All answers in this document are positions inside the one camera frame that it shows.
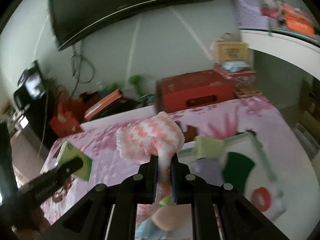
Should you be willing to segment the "person's left hand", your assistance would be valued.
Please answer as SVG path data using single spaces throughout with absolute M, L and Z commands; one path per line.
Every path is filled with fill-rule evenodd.
M 50 223 L 40 206 L 32 209 L 25 218 L 26 220 L 14 231 L 16 237 L 20 240 L 38 239 L 50 227 Z

